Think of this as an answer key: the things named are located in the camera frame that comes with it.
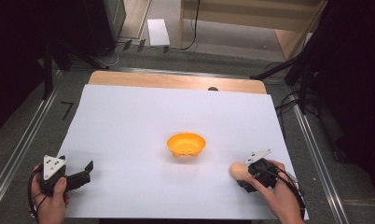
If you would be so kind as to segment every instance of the wooden desk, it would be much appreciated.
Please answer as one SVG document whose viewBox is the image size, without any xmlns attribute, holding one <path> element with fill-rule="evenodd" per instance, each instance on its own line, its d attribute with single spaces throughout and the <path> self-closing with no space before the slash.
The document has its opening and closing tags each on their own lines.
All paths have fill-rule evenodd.
<svg viewBox="0 0 375 224">
<path fill-rule="evenodd" d="M 261 81 L 218 77 L 96 71 L 92 73 L 89 84 L 205 91 L 210 87 L 216 87 L 219 91 L 266 94 L 266 88 Z"/>
<path fill-rule="evenodd" d="M 179 46 L 183 19 L 195 20 L 198 0 L 181 0 Z M 293 57 L 319 22 L 326 0 L 201 0 L 199 21 L 275 29 L 285 58 Z"/>
</svg>

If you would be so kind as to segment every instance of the yellow bowl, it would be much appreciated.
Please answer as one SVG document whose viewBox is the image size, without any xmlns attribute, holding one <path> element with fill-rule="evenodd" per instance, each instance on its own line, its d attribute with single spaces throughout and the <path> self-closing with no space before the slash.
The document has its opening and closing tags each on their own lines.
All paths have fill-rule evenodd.
<svg viewBox="0 0 375 224">
<path fill-rule="evenodd" d="M 205 140 L 195 133 L 178 133 L 168 139 L 167 146 L 175 157 L 180 155 L 196 157 L 205 147 Z"/>
</svg>

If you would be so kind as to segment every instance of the floor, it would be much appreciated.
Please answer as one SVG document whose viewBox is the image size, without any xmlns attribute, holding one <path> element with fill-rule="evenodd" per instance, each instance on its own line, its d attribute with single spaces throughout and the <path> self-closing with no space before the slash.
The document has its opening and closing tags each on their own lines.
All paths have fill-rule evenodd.
<svg viewBox="0 0 375 224">
<path fill-rule="evenodd" d="M 178 1 L 153 0 L 147 15 L 149 19 L 165 19 L 172 46 L 176 44 L 175 20 Z M 174 12 L 161 13 L 163 10 Z M 191 21 L 185 21 L 185 29 L 191 31 Z M 274 66 L 273 62 L 282 62 L 282 52 L 277 47 L 277 40 L 272 30 L 248 30 L 246 27 L 225 26 L 201 22 L 198 24 L 197 45 L 187 51 L 169 51 L 145 48 L 138 52 L 136 46 L 130 49 L 118 49 L 118 57 L 109 53 L 101 60 L 106 63 L 118 62 L 110 67 L 120 71 L 126 68 L 139 68 L 147 72 L 181 71 L 196 73 L 201 76 L 215 74 L 219 77 L 248 78 L 262 73 Z M 221 30 L 227 35 L 220 35 Z M 247 38 L 245 32 L 253 38 Z M 148 38 L 147 28 L 142 32 L 142 39 Z M 185 35 L 185 44 L 189 43 L 189 35 Z M 73 58 L 74 66 L 70 72 L 61 72 L 58 78 L 57 93 L 51 102 L 43 102 L 41 94 L 43 86 L 39 86 L 16 111 L 0 131 L 0 174 L 7 165 L 8 158 L 13 157 L 15 149 L 24 149 L 20 162 L 16 164 L 18 170 L 12 174 L 12 179 L 6 191 L 0 192 L 0 223 L 35 223 L 29 218 L 26 207 L 26 183 L 35 164 L 41 162 L 43 155 L 56 154 L 63 142 L 70 122 L 76 112 L 83 86 L 88 82 L 92 68 L 78 59 Z M 283 83 L 285 71 L 264 80 L 266 89 L 271 95 L 274 105 L 280 104 L 289 93 L 289 87 Z M 63 102 L 74 102 L 66 119 L 67 107 Z M 45 109 L 46 116 L 41 118 L 33 136 L 28 139 L 28 145 L 21 145 L 21 137 L 29 127 L 32 117 L 42 104 L 51 103 Z M 368 175 L 354 164 L 341 164 L 333 158 L 331 144 L 326 137 L 320 120 L 314 115 L 308 115 L 315 143 L 320 149 L 333 184 L 340 195 L 341 203 L 349 223 L 375 223 L 375 191 L 371 186 Z M 324 185 L 313 164 L 313 156 L 308 149 L 306 136 L 302 133 L 298 117 L 294 110 L 290 110 L 284 117 L 286 131 L 286 145 L 290 150 L 290 157 L 297 170 L 300 184 L 306 192 L 306 204 L 310 215 L 307 223 L 339 223 L 335 221 L 328 197 L 324 193 Z M 98 223 L 96 219 L 69 219 L 66 223 Z M 278 223 L 265 220 L 261 223 Z"/>
</svg>

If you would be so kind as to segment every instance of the gray floor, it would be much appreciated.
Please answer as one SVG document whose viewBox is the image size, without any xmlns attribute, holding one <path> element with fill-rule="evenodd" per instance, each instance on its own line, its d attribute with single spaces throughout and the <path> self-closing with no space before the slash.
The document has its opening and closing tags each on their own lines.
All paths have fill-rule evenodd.
<svg viewBox="0 0 375 224">
<path fill-rule="evenodd" d="M 155 14 L 149 15 L 152 19 L 155 19 L 155 16 Z M 189 21 L 187 21 L 186 26 L 186 29 L 189 29 Z M 277 58 L 280 50 L 275 48 L 276 40 L 273 35 L 266 36 L 262 41 L 270 41 L 273 45 L 266 42 L 267 49 L 271 49 L 272 47 L 274 49 L 268 50 L 265 53 L 256 51 L 254 55 L 248 52 L 249 57 L 244 53 L 239 54 L 241 46 L 233 47 L 233 50 L 228 50 L 230 48 L 225 47 L 223 52 L 218 51 L 221 46 L 227 43 L 223 37 L 217 40 L 211 38 L 211 43 L 217 43 L 217 45 L 207 45 L 209 49 L 203 52 L 195 49 L 192 51 L 171 50 L 164 54 L 162 49 L 151 48 L 137 52 L 136 46 L 132 46 L 127 50 L 119 49 L 119 61 L 111 66 L 111 70 L 141 68 L 201 73 L 202 76 L 205 76 L 202 73 L 210 73 L 226 77 L 248 78 L 250 75 L 260 74 L 264 71 L 267 64 L 280 59 Z M 258 35 L 259 42 L 253 42 L 253 45 L 258 48 L 264 44 L 260 42 L 260 38 L 263 38 L 263 36 Z M 198 41 L 205 42 L 202 38 L 199 38 Z M 229 55 L 225 53 L 226 51 L 232 51 L 233 54 Z M 116 59 L 116 55 L 113 53 L 109 53 L 102 58 L 107 63 L 113 63 Z M 36 132 L 35 138 L 28 147 L 27 154 L 0 202 L 0 223 L 35 223 L 29 218 L 26 202 L 28 177 L 34 165 L 40 163 L 45 154 L 57 154 L 76 112 L 83 86 L 88 82 L 90 74 L 93 71 L 93 69 L 80 60 L 73 60 L 73 63 L 74 66 L 70 72 L 63 72 L 62 82 L 53 104 Z M 285 71 L 264 81 L 266 89 L 274 101 L 274 105 L 280 104 L 281 100 L 288 94 L 288 88 L 282 79 L 284 76 Z M 43 86 L 39 86 L 13 116 L 10 117 L 0 131 L 0 172 L 7 164 L 8 158 L 19 143 L 27 125 L 41 104 L 42 93 Z M 61 101 L 74 103 L 66 119 L 63 119 L 63 116 L 65 115 L 67 106 L 61 104 Z M 326 137 L 321 122 L 313 115 L 308 115 L 307 118 L 310 121 L 312 132 L 317 140 L 330 176 L 338 190 L 350 223 L 375 223 L 375 191 L 368 180 L 368 175 L 354 164 L 336 162 L 332 155 L 331 144 Z M 305 190 L 305 202 L 310 215 L 310 220 L 307 223 L 336 223 L 293 110 L 285 114 L 285 131 L 285 141 L 291 160 L 300 185 Z M 66 223 L 98 223 L 98 220 L 68 218 Z M 278 222 L 265 220 L 263 223 Z"/>
</svg>

